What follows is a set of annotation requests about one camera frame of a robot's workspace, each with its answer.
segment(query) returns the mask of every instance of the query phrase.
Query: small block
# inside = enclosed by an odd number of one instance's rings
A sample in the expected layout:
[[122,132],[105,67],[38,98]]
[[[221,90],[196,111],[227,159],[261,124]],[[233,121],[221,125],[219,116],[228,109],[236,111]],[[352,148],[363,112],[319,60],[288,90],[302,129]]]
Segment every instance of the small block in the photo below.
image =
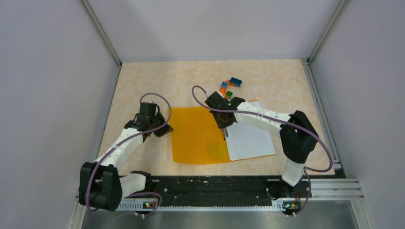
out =
[[225,98],[230,99],[232,97],[233,92],[227,91]]
[[221,88],[228,88],[228,83],[227,82],[222,82],[222,84],[221,84]]
[[231,78],[231,80],[229,81],[231,84],[234,84],[237,87],[240,87],[240,85],[242,84],[242,81],[236,78]]

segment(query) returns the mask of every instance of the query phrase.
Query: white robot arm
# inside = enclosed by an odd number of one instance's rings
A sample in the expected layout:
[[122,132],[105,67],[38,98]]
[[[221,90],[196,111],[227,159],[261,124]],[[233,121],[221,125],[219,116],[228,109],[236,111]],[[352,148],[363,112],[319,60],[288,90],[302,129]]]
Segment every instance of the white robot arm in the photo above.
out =
[[[134,120],[130,120],[122,130],[113,145],[93,163],[85,162],[80,170],[79,203],[85,205],[86,191],[91,184],[89,206],[114,211],[122,198],[145,189],[151,175],[142,171],[133,171],[120,177],[118,169],[122,168],[129,156],[142,144],[158,126],[165,124],[165,119],[160,113],[159,106],[153,101],[141,103],[139,113]],[[161,137],[173,131],[168,124],[153,131],[154,135]],[[95,180],[90,183],[90,176],[96,164],[109,154],[98,167]]]
[[232,100],[228,101],[218,92],[214,92],[208,96],[205,103],[210,108],[214,109],[257,113],[257,115],[253,115],[236,112],[223,113],[211,111],[220,129],[230,126],[233,122],[238,122],[254,125],[278,135],[283,145],[284,154],[287,156],[286,167],[281,177],[282,180],[292,187],[301,180],[307,157],[315,148],[317,141],[305,132],[297,130],[289,125],[284,125],[280,122],[274,122],[263,118],[263,116],[269,116],[285,122],[297,124],[310,130],[315,135],[318,135],[303,112],[296,111],[294,114],[283,114],[269,111],[254,106],[238,97],[234,97]]

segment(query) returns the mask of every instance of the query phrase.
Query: metal frame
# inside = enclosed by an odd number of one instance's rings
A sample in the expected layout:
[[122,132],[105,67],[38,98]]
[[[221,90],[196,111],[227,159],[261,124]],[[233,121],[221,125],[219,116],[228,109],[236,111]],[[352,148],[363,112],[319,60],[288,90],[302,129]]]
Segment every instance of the metal frame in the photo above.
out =
[[[100,22],[98,21],[96,15],[94,14],[90,4],[87,0],[80,0],[84,10],[88,14],[91,22],[94,25],[95,30],[103,41],[106,49],[108,50],[111,57],[114,59],[118,66],[122,65],[119,60],[117,53],[115,52],[111,42],[109,41],[107,35],[105,34]],[[307,59],[302,59],[302,64],[307,76],[308,84],[315,102],[315,107],[317,113],[320,117],[320,122],[322,130],[325,133],[327,144],[332,152],[334,159],[334,169],[338,175],[337,177],[344,176],[343,169],[345,168],[344,162],[340,157],[339,144],[335,140],[333,124],[330,121],[330,116],[325,106],[325,101],[323,99],[322,93],[319,88],[317,77],[312,69],[312,63],[316,59],[318,52],[324,45],[331,31],[333,30],[336,22],[341,16],[342,12],[348,5],[350,0],[341,0],[336,11],[334,12],[331,20],[326,26],[324,32],[322,33],[320,39],[318,40],[314,50]],[[359,229],[375,228],[373,220],[367,209],[364,201],[364,196],[357,179],[348,178],[313,178],[312,183],[312,197],[310,201],[336,201],[336,200],[349,200],[351,202],[354,217],[357,221]],[[145,199],[125,199],[122,200],[120,206],[117,210],[119,211],[145,211],[142,208],[143,201]],[[291,198],[283,198],[277,201],[273,201],[272,206],[257,206],[257,207],[189,207],[189,206],[165,206],[158,209],[158,211],[282,211],[283,201],[292,201]],[[70,229],[80,229],[85,217],[85,206],[82,206],[78,202],[78,198],[75,200],[75,205],[73,212],[71,214],[71,219],[69,223]]]
[[117,71],[117,77],[115,80],[115,84],[114,87],[111,88],[111,91],[109,91],[109,95],[111,95],[110,99],[108,100],[108,109],[105,112],[105,117],[103,117],[103,128],[100,130],[101,131],[101,136],[99,137],[97,143],[96,143],[96,151],[94,152],[94,156],[93,158],[98,158],[98,152],[101,148],[101,143],[103,142],[103,137],[104,137],[104,132],[106,130],[106,125],[107,125],[107,121],[108,121],[108,115],[110,114],[110,110],[111,110],[111,105],[113,104],[113,98],[114,98],[114,94],[115,94],[115,90],[117,88],[117,83],[118,83],[118,78],[119,78],[119,74],[121,73],[121,65],[118,66],[118,71]]
[[342,12],[346,8],[346,6],[349,4],[350,0],[341,0],[338,7],[336,8],[335,12],[333,13],[331,19],[328,22],[328,25],[326,25],[325,30],[323,31],[321,37],[319,38],[317,44],[315,45],[314,50],[311,52],[311,55],[308,58],[308,63],[312,63],[316,56],[318,55],[319,50],[325,43],[325,41],[328,39],[328,36],[330,35],[330,32],[332,32],[333,28],[336,25],[336,22],[339,20],[339,17],[341,16]]
[[103,27],[101,26],[101,23],[97,19],[97,16],[94,13],[93,9],[91,8],[90,4],[88,3],[87,0],[79,0],[79,2],[82,4],[83,9],[85,10],[86,14],[88,15],[91,23],[94,26],[95,31],[97,32],[98,36],[100,37],[101,41],[103,42],[108,53],[114,59],[115,64],[118,67],[121,67],[122,62],[119,60],[118,55],[115,52],[113,45],[111,44],[110,40],[108,39],[106,32],[104,31]]

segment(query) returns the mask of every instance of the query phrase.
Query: green block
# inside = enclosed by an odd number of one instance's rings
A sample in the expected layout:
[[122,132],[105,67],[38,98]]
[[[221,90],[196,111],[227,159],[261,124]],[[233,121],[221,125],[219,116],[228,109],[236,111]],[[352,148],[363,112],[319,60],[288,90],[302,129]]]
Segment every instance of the green block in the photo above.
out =
[[230,99],[232,97],[233,92],[227,91],[225,98]]

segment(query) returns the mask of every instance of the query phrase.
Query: blue block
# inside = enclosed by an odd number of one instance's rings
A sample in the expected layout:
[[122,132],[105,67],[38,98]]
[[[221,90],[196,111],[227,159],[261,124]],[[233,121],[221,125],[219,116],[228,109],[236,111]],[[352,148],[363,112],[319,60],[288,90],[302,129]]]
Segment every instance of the blue block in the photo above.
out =
[[234,84],[237,87],[240,87],[240,85],[242,84],[242,81],[232,77],[230,80],[230,83]]
[[221,84],[221,88],[228,88],[228,83],[227,82],[222,82],[222,84]]

